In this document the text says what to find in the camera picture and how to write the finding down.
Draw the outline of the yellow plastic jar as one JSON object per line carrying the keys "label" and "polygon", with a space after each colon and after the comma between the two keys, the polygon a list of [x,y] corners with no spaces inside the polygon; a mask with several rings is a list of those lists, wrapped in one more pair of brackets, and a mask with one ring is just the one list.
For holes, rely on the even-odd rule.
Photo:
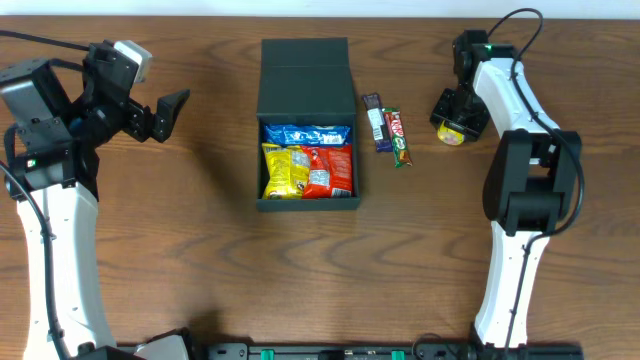
{"label": "yellow plastic jar", "polygon": [[446,126],[444,122],[437,129],[437,137],[445,144],[459,146],[465,141],[465,136]]}

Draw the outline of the red KitKat bar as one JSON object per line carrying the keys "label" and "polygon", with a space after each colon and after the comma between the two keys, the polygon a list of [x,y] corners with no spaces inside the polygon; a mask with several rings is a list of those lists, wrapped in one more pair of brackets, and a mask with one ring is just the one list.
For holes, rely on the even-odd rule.
{"label": "red KitKat bar", "polygon": [[412,166],[413,162],[404,134],[400,110],[398,108],[385,107],[382,109],[382,112],[390,134],[395,167]]}

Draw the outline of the dark purple chocolate bar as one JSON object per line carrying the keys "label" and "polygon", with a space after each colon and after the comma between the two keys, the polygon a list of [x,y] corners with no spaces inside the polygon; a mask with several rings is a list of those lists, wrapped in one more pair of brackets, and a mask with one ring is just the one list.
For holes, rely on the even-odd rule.
{"label": "dark purple chocolate bar", "polygon": [[366,111],[377,152],[392,152],[391,138],[382,111],[382,102],[378,93],[361,96]]}

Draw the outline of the blue Oreo cookie pack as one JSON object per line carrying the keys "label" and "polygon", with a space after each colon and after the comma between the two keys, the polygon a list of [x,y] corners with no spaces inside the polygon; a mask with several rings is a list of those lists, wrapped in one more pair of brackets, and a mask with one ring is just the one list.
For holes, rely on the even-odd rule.
{"label": "blue Oreo cookie pack", "polygon": [[351,128],[338,125],[267,124],[263,131],[266,142],[282,146],[340,146],[349,141]]}

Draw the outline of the yellow snack bag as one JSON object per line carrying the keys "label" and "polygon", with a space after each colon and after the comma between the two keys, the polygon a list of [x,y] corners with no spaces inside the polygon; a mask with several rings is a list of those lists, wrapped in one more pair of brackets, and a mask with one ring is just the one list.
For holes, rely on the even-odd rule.
{"label": "yellow snack bag", "polygon": [[310,176],[310,159],[300,146],[282,147],[263,143],[269,181],[264,200],[299,200]]}

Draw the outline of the black box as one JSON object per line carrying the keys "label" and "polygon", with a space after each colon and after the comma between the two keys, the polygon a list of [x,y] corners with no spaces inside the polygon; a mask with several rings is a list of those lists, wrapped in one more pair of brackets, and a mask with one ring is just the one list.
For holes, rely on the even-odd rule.
{"label": "black box", "polygon": [[256,110],[258,142],[267,124],[341,125],[350,128],[353,190],[349,198],[264,200],[269,180],[262,151],[257,160],[260,212],[355,210],[361,198],[357,100],[345,38],[264,39]]}

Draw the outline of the red snack bag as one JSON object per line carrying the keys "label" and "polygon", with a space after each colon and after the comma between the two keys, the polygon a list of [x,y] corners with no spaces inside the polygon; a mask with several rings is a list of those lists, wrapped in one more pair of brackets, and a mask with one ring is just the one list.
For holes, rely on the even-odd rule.
{"label": "red snack bag", "polygon": [[310,159],[303,199],[349,198],[353,194],[352,146],[303,146]]}

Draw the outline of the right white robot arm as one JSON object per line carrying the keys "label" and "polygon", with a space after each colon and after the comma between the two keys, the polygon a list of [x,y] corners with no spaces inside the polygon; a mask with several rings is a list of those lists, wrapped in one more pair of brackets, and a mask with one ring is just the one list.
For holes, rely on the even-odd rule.
{"label": "right white robot arm", "polygon": [[526,345],[526,321],[540,257],[584,186],[581,139],[563,131],[531,90],[521,56],[490,42],[485,30],[466,30],[452,43],[456,88],[444,89],[430,121],[448,145],[477,140],[492,123],[500,141],[483,186],[492,229],[487,287],[474,320],[483,347]]}

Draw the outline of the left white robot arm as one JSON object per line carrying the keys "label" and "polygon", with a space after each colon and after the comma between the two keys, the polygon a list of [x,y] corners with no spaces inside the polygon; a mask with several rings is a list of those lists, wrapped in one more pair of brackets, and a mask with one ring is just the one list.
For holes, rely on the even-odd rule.
{"label": "left white robot arm", "polygon": [[82,94],[70,99],[59,59],[36,58],[4,69],[1,96],[14,117],[4,135],[1,168],[26,236],[30,289],[27,359],[193,359],[189,333],[177,329],[119,346],[110,330],[96,259],[99,212],[97,150],[116,134],[166,141],[188,90],[155,108],[131,98],[151,54],[138,44],[85,47],[76,65]]}

